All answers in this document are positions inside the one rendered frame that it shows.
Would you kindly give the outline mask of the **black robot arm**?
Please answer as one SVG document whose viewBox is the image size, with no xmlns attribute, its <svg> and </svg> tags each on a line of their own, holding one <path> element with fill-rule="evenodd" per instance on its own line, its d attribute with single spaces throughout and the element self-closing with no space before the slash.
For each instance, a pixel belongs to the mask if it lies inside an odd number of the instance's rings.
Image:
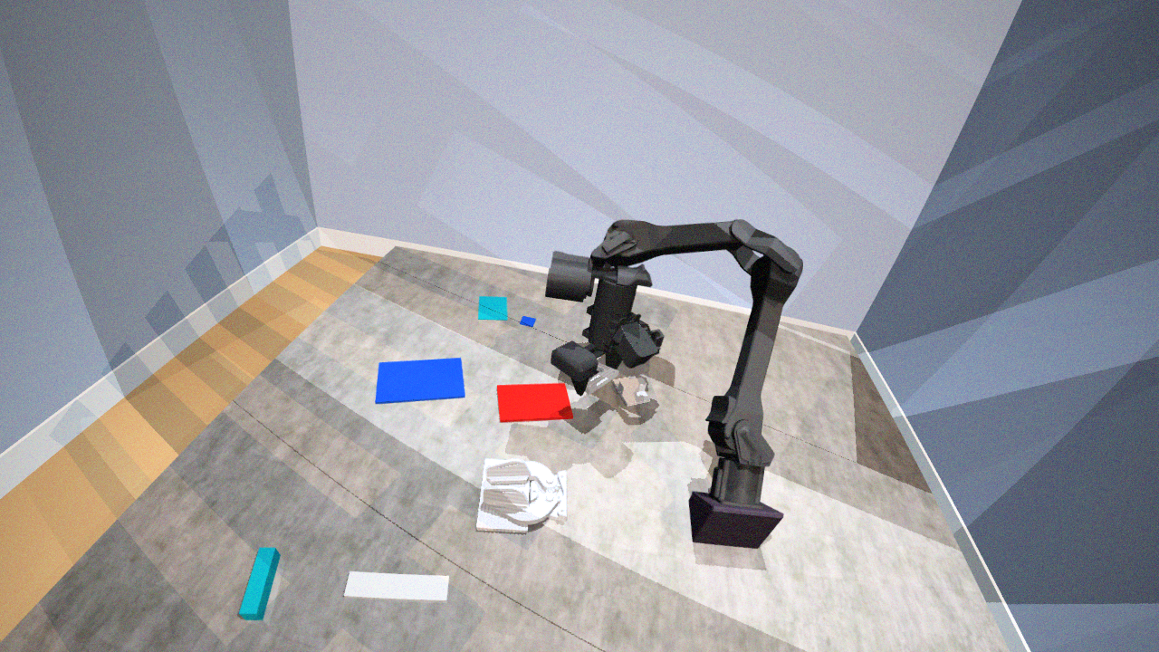
<svg viewBox="0 0 1159 652">
<path fill-rule="evenodd" d="M 799 286 L 803 271 L 803 261 L 795 249 L 742 219 L 691 225 L 615 220 L 590 257 L 553 252 L 545 296 L 583 302 L 586 295 L 591 296 L 598 278 L 597 308 L 626 314 L 632 312 L 637 285 L 653 286 L 650 273 L 641 263 L 666 254 L 715 249 L 727 249 L 751 276 L 752 309 L 732 384 L 724 396 L 713 397 L 706 418 L 708 435 L 721 456 L 714 467 L 710 496 L 728 506 L 764 510 L 764 467 L 771 466 L 775 453 L 761 435 L 761 387 L 783 305 Z M 753 251 L 764 255 L 759 257 Z M 618 329 L 608 329 L 603 340 L 606 346 L 614 343 L 630 369 L 657 356 L 664 339 L 659 329 L 642 329 L 640 318 L 641 314 L 635 314 L 632 321 L 620 318 Z"/>
</svg>

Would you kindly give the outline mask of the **cyan flat square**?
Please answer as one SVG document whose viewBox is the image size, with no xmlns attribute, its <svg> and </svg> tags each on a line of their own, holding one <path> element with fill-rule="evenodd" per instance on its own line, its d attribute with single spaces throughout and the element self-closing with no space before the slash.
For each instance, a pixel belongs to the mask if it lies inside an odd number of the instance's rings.
<svg viewBox="0 0 1159 652">
<path fill-rule="evenodd" d="M 508 296 L 479 296 L 479 321 L 508 321 Z"/>
</svg>

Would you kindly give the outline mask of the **blue flat rectangular plate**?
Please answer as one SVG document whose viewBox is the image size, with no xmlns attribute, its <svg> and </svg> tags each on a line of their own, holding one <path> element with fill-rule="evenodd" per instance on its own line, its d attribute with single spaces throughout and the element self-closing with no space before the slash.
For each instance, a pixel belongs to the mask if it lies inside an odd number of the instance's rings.
<svg viewBox="0 0 1159 652">
<path fill-rule="evenodd" d="M 461 358 L 379 362 L 376 404 L 466 398 Z"/>
</svg>

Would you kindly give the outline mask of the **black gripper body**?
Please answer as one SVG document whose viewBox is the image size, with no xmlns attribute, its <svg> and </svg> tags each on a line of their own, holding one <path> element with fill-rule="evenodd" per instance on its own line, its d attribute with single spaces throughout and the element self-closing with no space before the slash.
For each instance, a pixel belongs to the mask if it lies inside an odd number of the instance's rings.
<svg viewBox="0 0 1159 652">
<path fill-rule="evenodd" d="M 617 330 L 619 327 L 619 322 L 617 321 L 620 321 L 620 318 L 626 317 L 627 321 L 632 321 L 635 315 L 633 312 L 626 314 L 603 312 L 596 305 L 590 305 L 586 308 L 586 314 L 591 315 L 590 327 L 583 330 L 582 337 L 589 339 L 590 345 L 582 347 L 571 340 L 561 347 L 556 347 L 551 353 L 551 365 L 556 367 L 556 369 L 561 369 L 563 374 L 573 378 L 575 381 L 583 381 L 592 376 L 598 368 L 597 358 L 604 356 L 605 352 L 615 350 L 614 343 L 612 346 L 606 346 L 603 342 L 606 337 L 606 331 L 608 329 Z"/>
</svg>

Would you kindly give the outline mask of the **cyan rectangular bar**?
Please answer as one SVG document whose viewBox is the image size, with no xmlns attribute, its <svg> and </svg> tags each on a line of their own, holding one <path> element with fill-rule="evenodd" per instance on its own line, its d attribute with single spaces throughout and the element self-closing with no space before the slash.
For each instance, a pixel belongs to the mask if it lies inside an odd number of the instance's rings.
<svg viewBox="0 0 1159 652">
<path fill-rule="evenodd" d="M 243 606 L 239 610 L 239 615 L 243 616 L 243 620 L 263 620 L 267 601 L 269 601 L 270 591 L 272 591 L 274 576 L 276 576 L 279 564 L 280 554 L 274 545 L 272 548 L 258 545 L 258 548 L 255 565 L 245 591 Z"/>
</svg>

